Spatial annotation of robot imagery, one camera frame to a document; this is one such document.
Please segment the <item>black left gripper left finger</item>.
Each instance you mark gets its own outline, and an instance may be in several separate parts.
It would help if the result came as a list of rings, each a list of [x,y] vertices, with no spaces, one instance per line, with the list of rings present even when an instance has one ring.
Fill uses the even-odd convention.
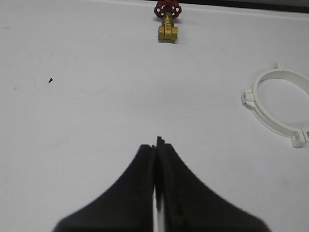
[[[151,232],[155,149],[141,145],[119,179],[101,196],[63,218],[56,232]]]

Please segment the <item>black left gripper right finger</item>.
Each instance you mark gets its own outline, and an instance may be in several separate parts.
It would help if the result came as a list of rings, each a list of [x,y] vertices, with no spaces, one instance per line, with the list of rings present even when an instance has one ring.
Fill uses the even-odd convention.
[[[268,232],[259,218],[204,185],[171,144],[156,143],[156,207],[163,232]]]

